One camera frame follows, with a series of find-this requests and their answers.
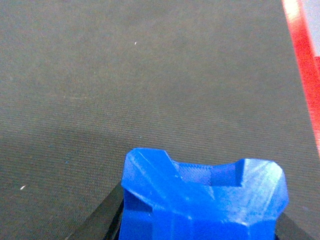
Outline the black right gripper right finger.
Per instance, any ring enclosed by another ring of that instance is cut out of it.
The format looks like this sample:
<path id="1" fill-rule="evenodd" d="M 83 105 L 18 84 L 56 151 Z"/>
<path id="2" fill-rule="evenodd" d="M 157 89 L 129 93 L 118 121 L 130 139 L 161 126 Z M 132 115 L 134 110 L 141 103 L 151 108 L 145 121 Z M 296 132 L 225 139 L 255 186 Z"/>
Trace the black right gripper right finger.
<path id="1" fill-rule="evenodd" d="M 282 213 L 276 221 L 275 240 L 315 240 L 306 231 L 300 228 L 285 213 Z"/>

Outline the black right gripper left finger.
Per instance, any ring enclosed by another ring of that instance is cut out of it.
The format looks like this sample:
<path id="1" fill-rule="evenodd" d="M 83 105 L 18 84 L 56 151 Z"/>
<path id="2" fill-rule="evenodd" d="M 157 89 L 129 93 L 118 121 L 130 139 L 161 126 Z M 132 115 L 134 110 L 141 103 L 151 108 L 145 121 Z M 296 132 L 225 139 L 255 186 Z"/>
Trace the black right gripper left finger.
<path id="1" fill-rule="evenodd" d="M 68 240 L 118 240 L 124 210 L 124 191 L 118 183 Z"/>

